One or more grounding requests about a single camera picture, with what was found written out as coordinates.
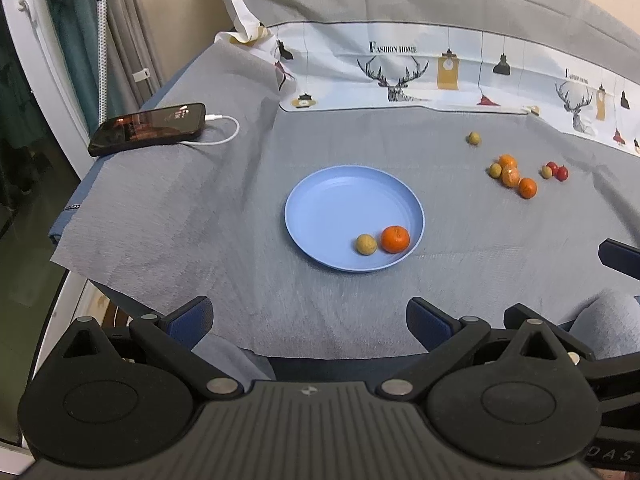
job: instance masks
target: red cherry tomato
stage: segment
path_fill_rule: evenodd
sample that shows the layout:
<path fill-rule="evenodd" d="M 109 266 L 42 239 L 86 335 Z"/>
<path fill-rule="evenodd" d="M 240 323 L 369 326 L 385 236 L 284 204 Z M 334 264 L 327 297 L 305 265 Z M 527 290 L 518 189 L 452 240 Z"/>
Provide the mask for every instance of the red cherry tomato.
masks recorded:
<path fill-rule="evenodd" d="M 564 182 L 568 178 L 569 178 L 569 170 L 564 166 L 560 166 L 558 168 L 558 173 L 556 174 L 556 179 L 558 179 L 560 182 Z"/>
<path fill-rule="evenodd" d="M 556 163 L 548 162 L 546 165 L 551 168 L 551 174 L 553 176 L 556 176 L 556 174 L 558 174 L 558 165 Z"/>

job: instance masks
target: blue plate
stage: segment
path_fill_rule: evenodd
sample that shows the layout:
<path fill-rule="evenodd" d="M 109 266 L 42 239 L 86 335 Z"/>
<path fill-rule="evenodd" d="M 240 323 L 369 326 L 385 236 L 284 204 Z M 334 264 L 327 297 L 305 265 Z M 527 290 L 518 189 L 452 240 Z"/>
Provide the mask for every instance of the blue plate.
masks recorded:
<path fill-rule="evenodd" d="M 371 272 L 411 254 L 424 233 L 424 211 L 414 192 L 396 177 L 365 166 L 334 166 L 301 180 L 284 206 L 293 241 L 306 254 L 332 269 Z M 355 240 L 380 233 L 389 225 L 409 231 L 411 243 L 401 253 L 359 254 Z"/>

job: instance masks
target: smartphone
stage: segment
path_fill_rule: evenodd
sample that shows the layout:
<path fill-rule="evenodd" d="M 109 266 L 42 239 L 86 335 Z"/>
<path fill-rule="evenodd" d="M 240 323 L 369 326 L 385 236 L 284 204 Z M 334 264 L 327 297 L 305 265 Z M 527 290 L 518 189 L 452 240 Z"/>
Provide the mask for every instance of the smartphone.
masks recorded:
<path fill-rule="evenodd" d="M 89 155 L 111 155 L 193 139 L 204 126 L 204 114 L 204 104 L 192 103 L 108 119 L 91 138 Z"/>

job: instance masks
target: gray tablecloth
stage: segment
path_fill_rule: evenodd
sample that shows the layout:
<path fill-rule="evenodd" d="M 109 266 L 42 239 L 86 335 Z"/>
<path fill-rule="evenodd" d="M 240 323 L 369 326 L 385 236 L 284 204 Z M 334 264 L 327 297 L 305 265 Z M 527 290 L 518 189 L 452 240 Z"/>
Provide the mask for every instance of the gray tablecloth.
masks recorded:
<path fill-rule="evenodd" d="M 404 308 L 422 296 L 454 317 L 501 326 L 522 302 L 563 322 L 606 286 L 638 294 L 597 258 L 607 237 L 640 244 L 638 160 L 560 134 L 533 116 L 452 114 L 420 107 L 287 113 L 273 66 L 214 44 L 161 105 L 204 102 L 241 133 L 223 146 L 155 146 L 108 160 L 67 225 L 53 261 L 161 312 L 209 296 L 217 335 L 268 356 L 370 358 L 424 351 Z M 466 144 L 471 130 L 481 146 Z M 501 153 L 538 182 L 530 201 L 492 180 Z M 542 164 L 569 167 L 543 181 Z M 371 274 L 310 261 L 283 220 L 309 173 L 365 164 L 421 200 L 414 254 Z"/>

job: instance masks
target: deer illustration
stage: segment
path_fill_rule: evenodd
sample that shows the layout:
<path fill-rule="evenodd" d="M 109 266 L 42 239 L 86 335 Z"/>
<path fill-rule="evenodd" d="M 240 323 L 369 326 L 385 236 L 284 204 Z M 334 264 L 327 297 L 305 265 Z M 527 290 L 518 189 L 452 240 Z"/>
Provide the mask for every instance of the deer illustration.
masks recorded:
<path fill-rule="evenodd" d="M 401 77 L 398 80 L 398 83 L 391 86 L 387 81 L 386 81 L 386 76 L 383 75 L 382 73 L 382 67 L 378 68 L 378 72 L 377 73 L 373 73 L 371 71 L 371 62 L 376 59 L 377 56 L 372 57 L 371 59 L 369 59 L 364 67 L 360 64 L 360 61 L 358 61 L 358 66 L 360 67 L 360 70 L 362 70 L 364 72 L 364 74 L 370 78 L 373 79 L 373 81 L 377 81 L 378 82 L 378 86 L 382 86 L 382 88 L 386 88 L 387 90 L 387 97 L 389 99 L 389 101 L 392 102 L 397 102 L 397 101 L 415 101 L 416 99 L 414 97 L 408 96 L 408 95 L 404 95 L 404 92 L 402 91 L 403 88 L 407 87 L 407 84 L 410 81 L 414 81 L 415 79 L 418 79 L 420 76 L 422 76 L 422 74 L 424 74 L 427 70 L 427 67 L 429 66 L 429 62 L 427 61 L 427 64 L 424 66 L 424 68 L 420 67 L 420 63 L 418 63 L 415 60 L 414 56 L 411 56 L 411 59 L 414 60 L 415 63 L 415 70 L 412 74 L 409 74 L 409 69 L 406 69 L 406 76 Z"/>
<path fill-rule="evenodd" d="M 558 82 L 556 82 L 556 93 L 558 94 L 558 97 L 562 99 L 562 102 L 564 103 L 564 109 L 574 115 L 574 130 L 582 134 L 595 135 L 593 128 L 584 124 L 580 118 L 580 110 L 585 106 L 589 106 L 591 104 L 593 93 L 589 94 L 589 90 L 587 90 L 587 99 L 585 100 L 585 97 L 583 95 L 577 105 L 571 106 L 571 103 L 569 102 L 569 91 L 567 90 L 566 92 L 564 92 L 564 94 L 562 93 L 562 91 L 564 90 L 564 85 L 566 85 L 567 83 L 568 81 L 565 81 L 558 87 Z"/>

